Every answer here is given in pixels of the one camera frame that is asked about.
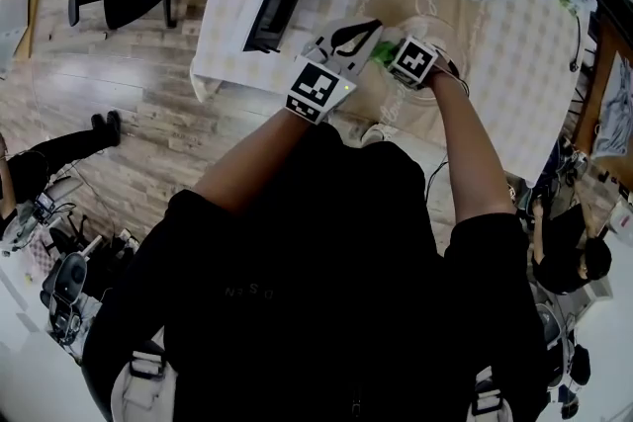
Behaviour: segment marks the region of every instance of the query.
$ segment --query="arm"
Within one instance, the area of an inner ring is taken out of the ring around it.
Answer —
[[[545,258],[543,253],[543,207],[540,201],[534,201],[532,210],[534,211],[534,262],[540,265]]]
[[[279,171],[310,127],[281,110],[207,169],[194,192],[231,213],[241,213]]]
[[[7,163],[7,144],[0,134],[0,178],[2,178],[2,201],[0,202],[0,214],[6,219],[16,208],[16,194],[13,189],[11,171]]]
[[[593,220],[593,215],[591,213],[591,208],[589,204],[583,200],[583,194],[581,192],[581,185],[578,180],[574,182],[574,191],[578,196],[578,200],[581,203],[581,208],[583,209],[583,218],[585,219],[585,228],[587,229],[587,238],[591,239],[597,236],[597,230],[595,227],[595,222]]]
[[[482,214],[514,214],[497,153],[462,86],[442,73],[433,76],[430,88],[446,131],[457,222]]]

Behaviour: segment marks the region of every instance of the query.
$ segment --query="patterned tablecloth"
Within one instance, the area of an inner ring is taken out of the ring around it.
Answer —
[[[357,13],[386,25],[412,15],[432,15],[452,28],[466,56],[471,100],[506,171],[535,182],[569,108],[578,74],[569,65],[577,44],[576,18],[556,0],[300,0],[280,54],[234,54],[226,48],[244,0],[209,0],[201,28],[192,83],[201,101],[219,84],[235,82],[283,94],[286,71],[313,33],[327,21]],[[583,33],[587,20],[582,19]],[[379,90],[370,62],[359,89],[343,109],[376,122],[393,95]],[[407,103],[397,129],[445,143],[436,105]]]

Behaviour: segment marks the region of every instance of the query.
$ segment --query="person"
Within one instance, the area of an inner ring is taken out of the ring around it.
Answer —
[[[527,237],[462,85],[428,86],[457,221],[445,256],[419,165],[281,110],[171,199],[106,295],[82,370],[107,419],[133,353],[164,329],[169,420],[461,421],[487,367],[514,420],[536,420],[547,366]]]
[[[8,161],[7,144],[0,134],[0,240],[3,244],[11,242],[6,236],[13,236],[10,231],[20,229],[22,218],[32,214],[28,210],[29,202],[45,190],[51,176],[66,164],[109,146],[118,146],[120,140],[121,118],[116,111],[108,113],[107,120],[94,115],[91,130],[42,142]]]
[[[578,180],[574,189],[579,203],[559,216],[545,221],[543,206],[535,200],[534,278],[543,288],[554,294],[569,294],[591,280],[604,278],[611,267],[611,252],[597,237],[595,222]],[[585,245],[579,248],[583,233]]]

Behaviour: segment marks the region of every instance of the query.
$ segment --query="green object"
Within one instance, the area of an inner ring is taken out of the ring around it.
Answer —
[[[398,45],[393,42],[383,41],[376,44],[370,58],[384,67],[388,67],[396,58]]]

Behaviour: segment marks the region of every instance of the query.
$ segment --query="black shoe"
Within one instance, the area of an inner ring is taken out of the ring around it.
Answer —
[[[101,130],[106,127],[106,121],[101,115],[93,115],[90,122],[92,122],[92,128],[95,130]]]
[[[108,129],[112,136],[111,146],[119,146],[121,143],[121,117],[116,111],[108,112],[107,120]]]

